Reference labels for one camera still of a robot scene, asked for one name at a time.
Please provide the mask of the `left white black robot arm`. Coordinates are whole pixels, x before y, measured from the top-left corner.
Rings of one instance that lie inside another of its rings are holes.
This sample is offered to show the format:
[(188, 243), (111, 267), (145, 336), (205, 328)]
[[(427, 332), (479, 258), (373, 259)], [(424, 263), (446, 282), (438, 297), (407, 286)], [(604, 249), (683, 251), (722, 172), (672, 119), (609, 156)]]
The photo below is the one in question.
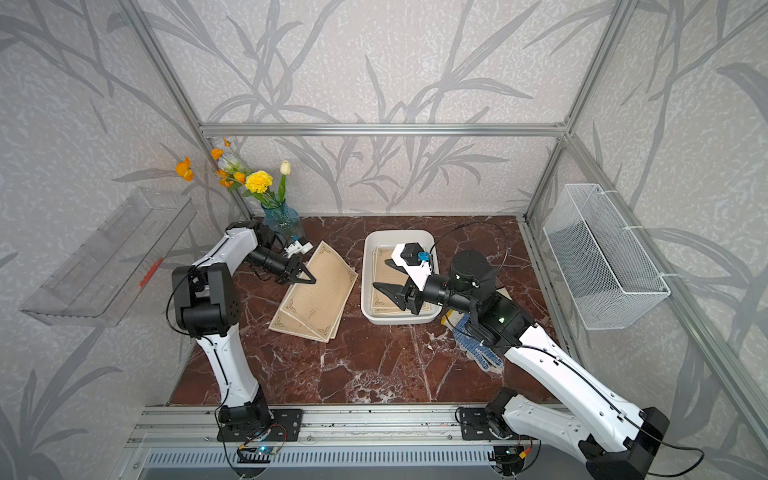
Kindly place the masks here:
[(283, 251), (272, 249), (277, 234), (259, 221), (230, 224), (223, 237), (190, 266), (172, 272), (175, 331), (196, 340), (218, 383), (218, 422), (232, 430), (259, 429), (273, 423), (264, 392), (246, 360), (239, 338), (240, 297), (233, 273), (246, 262), (275, 276), (278, 284), (314, 284), (303, 262), (312, 249), (304, 237), (283, 240)]

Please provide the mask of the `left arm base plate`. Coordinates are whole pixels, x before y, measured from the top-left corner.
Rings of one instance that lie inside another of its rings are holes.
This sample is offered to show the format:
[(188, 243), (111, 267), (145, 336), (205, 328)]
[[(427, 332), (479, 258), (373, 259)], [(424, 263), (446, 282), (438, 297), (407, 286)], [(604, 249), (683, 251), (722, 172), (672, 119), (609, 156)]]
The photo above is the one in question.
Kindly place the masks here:
[(270, 418), (255, 417), (219, 420), (219, 442), (237, 442), (247, 440), (257, 442), (296, 442), (298, 440), (304, 411), (299, 408), (278, 408), (270, 411)]

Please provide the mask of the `blue glass vase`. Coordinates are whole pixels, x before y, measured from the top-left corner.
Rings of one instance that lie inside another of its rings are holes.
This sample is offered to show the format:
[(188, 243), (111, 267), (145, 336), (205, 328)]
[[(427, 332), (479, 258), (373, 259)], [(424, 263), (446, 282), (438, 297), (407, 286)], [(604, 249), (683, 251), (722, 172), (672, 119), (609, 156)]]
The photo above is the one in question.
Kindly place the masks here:
[(262, 209), (264, 223), (286, 244), (305, 236), (298, 212), (286, 202), (275, 208), (263, 206)]

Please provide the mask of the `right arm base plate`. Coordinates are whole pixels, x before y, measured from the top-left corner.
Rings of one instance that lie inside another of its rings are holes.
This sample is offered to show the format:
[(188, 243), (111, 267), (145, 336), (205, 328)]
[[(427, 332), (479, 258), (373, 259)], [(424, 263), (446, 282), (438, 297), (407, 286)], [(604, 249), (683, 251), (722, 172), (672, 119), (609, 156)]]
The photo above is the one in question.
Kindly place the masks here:
[(463, 440), (505, 440), (513, 436), (502, 416), (485, 408), (458, 407), (454, 416)]

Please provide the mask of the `blue dotted work glove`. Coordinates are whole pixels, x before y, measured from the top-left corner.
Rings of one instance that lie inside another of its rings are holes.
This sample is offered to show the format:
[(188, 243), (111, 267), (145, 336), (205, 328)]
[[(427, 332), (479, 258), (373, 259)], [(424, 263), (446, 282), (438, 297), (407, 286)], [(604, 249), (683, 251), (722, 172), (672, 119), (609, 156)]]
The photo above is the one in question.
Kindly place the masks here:
[(452, 331), (456, 344), (466, 355), (473, 360), (484, 372), (503, 372), (504, 361), (490, 348), (470, 335), (466, 329), (468, 317), (464, 316), (457, 324), (451, 322), (448, 317), (443, 323)]

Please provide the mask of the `left circuit board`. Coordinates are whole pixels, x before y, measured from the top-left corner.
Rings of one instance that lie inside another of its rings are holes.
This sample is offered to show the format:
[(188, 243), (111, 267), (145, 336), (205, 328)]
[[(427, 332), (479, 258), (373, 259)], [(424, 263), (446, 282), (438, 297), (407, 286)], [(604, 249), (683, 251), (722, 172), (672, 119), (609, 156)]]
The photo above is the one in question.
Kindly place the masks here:
[(236, 450), (238, 464), (268, 464), (281, 452), (283, 444), (278, 445), (240, 445)]

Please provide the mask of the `red pen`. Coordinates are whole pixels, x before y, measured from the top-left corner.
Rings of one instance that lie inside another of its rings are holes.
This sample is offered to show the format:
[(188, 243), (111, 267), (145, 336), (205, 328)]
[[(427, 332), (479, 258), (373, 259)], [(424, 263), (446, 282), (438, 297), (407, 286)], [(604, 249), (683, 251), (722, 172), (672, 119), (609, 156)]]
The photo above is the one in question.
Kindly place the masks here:
[(155, 261), (155, 262), (154, 262), (154, 263), (153, 263), (153, 264), (152, 264), (152, 265), (149, 267), (148, 271), (146, 272), (146, 274), (143, 276), (143, 278), (141, 279), (141, 281), (140, 281), (140, 283), (139, 283), (139, 287), (140, 287), (140, 288), (144, 288), (144, 287), (145, 287), (145, 286), (146, 286), (146, 285), (147, 285), (147, 284), (148, 284), (148, 283), (151, 281), (152, 277), (154, 276), (154, 274), (156, 273), (156, 271), (159, 269), (159, 267), (161, 266), (161, 264), (163, 263), (163, 261), (164, 261), (164, 259), (163, 259), (163, 258), (159, 258), (158, 260), (156, 260), (156, 261)]

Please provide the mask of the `yellow orange flower bouquet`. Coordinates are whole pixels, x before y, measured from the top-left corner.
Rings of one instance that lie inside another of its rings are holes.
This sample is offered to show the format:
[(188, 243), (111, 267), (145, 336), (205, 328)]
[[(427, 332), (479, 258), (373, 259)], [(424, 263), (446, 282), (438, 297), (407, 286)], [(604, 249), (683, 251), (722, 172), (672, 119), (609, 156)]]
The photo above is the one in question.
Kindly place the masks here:
[(256, 199), (262, 207), (274, 209), (285, 202), (287, 179), (292, 172), (291, 163), (283, 161), (280, 166), (279, 180), (264, 170), (253, 170), (234, 150), (232, 144), (224, 139), (226, 150), (213, 148), (211, 158), (216, 163), (216, 176), (219, 183), (228, 191), (244, 188), (244, 197)]

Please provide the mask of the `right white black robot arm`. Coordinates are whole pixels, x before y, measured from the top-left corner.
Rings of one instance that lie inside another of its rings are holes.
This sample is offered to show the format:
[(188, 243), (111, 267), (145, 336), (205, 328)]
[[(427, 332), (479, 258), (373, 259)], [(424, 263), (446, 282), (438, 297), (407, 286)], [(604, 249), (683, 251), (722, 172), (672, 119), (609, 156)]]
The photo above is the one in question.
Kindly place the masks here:
[(475, 250), (455, 255), (448, 275), (432, 268), (416, 242), (395, 246), (386, 265), (407, 275), (402, 285), (374, 288), (413, 314), (434, 304), (468, 315), (455, 326), (472, 340), (528, 372), (566, 407), (561, 412), (504, 388), (485, 407), (490, 431), (501, 439), (541, 440), (585, 464), (595, 479), (643, 479), (669, 426), (654, 407), (621, 398), (575, 362), (519, 304), (497, 290), (496, 273)]

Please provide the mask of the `white plastic storage box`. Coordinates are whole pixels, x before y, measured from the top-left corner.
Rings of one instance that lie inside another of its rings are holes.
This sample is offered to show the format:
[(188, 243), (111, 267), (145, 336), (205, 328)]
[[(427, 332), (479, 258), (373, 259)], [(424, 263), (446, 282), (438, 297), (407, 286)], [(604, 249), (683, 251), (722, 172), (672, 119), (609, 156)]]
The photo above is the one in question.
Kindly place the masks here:
[(373, 297), (378, 294), (373, 288), (375, 264), (378, 260), (375, 251), (379, 248), (393, 250), (400, 243), (419, 243), (424, 250), (429, 250), (435, 243), (434, 237), (425, 230), (379, 230), (368, 235), (363, 250), (361, 277), (361, 311), (375, 325), (402, 326), (419, 325), (433, 321), (440, 308), (425, 304), (418, 315), (408, 310), (397, 309), (392, 314), (378, 314), (373, 309)]

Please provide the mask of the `circuit board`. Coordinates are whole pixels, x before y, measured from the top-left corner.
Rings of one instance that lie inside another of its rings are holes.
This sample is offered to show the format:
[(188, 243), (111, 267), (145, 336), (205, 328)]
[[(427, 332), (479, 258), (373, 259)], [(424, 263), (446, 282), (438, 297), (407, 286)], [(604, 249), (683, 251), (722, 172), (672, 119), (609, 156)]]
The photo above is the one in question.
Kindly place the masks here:
[(268, 464), (281, 452), (283, 444), (278, 445), (240, 445), (236, 450), (238, 464)]
[(488, 460), (496, 466), (523, 468), (530, 452), (531, 448), (524, 446), (496, 445), (488, 453)]

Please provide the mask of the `clear plastic wall shelf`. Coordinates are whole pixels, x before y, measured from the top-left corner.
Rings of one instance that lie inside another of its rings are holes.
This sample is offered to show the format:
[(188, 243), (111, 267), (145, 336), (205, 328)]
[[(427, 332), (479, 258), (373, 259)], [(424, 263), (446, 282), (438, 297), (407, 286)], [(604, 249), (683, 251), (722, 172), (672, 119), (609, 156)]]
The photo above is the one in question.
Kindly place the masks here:
[(187, 195), (136, 188), (20, 311), (49, 326), (117, 326), (196, 213)]

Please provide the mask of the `beige stationery sheet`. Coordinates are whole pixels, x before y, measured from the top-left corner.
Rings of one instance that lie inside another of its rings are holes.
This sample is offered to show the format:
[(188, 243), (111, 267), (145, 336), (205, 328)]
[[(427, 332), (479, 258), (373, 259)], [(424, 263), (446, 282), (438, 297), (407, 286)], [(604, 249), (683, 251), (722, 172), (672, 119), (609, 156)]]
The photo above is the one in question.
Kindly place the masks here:
[(358, 274), (325, 241), (320, 242), (307, 268), (315, 277), (315, 283), (293, 285), (280, 311), (328, 342), (340, 322)]
[(269, 329), (309, 340), (328, 343), (336, 337), (343, 306), (314, 306), (311, 302), (285, 300), (269, 324)]

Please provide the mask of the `beige stationery paper stack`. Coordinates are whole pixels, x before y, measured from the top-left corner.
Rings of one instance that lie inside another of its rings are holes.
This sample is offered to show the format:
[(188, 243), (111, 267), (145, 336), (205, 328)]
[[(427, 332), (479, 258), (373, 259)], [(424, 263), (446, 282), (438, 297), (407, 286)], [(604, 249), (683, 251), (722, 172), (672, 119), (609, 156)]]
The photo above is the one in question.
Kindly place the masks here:
[[(387, 260), (391, 259), (394, 247), (377, 246), (373, 250), (373, 281), (385, 282), (399, 285), (405, 285), (409, 280), (406, 273), (400, 272), (394, 268), (391, 268), (386, 264)], [(388, 318), (393, 316), (413, 316), (413, 313), (407, 309), (404, 312), (382, 312), (381, 311), (381, 296), (385, 295), (376, 289), (373, 289), (370, 300), (370, 310), (372, 316), (375, 319)]]

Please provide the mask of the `right circuit board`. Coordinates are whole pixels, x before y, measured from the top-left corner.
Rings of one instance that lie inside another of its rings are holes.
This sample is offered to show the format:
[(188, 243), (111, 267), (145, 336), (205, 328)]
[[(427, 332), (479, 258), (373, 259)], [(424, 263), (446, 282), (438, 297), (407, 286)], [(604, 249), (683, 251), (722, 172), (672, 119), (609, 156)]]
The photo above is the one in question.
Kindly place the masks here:
[(488, 460), (496, 466), (523, 468), (530, 452), (531, 448), (524, 446), (496, 445), (488, 453)]

